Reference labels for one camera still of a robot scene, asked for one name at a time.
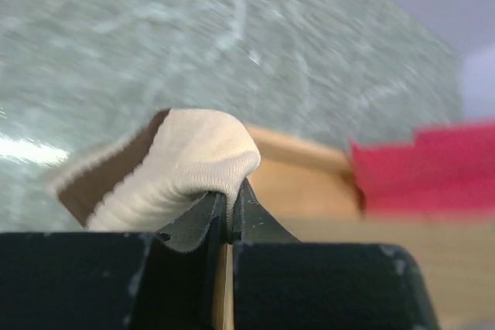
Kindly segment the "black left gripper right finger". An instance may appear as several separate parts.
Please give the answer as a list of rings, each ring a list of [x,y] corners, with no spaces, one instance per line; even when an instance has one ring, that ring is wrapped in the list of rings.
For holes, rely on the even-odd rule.
[[[243,182],[234,204],[237,329],[437,329],[420,268],[386,243],[304,243]]]

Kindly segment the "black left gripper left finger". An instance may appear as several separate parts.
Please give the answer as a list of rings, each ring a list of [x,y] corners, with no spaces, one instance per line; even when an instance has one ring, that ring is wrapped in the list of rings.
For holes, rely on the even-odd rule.
[[[3,329],[220,329],[225,198],[157,233],[1,235]]]

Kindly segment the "cream brown striped sock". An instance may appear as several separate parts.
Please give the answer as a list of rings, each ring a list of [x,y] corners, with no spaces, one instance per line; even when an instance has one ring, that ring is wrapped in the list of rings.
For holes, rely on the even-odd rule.
[[[48,174],[51,192],[91,231],[157,231],[206,192],[231,212],[261,155],[234,116],[165,109],[131,137],[67,159]]]

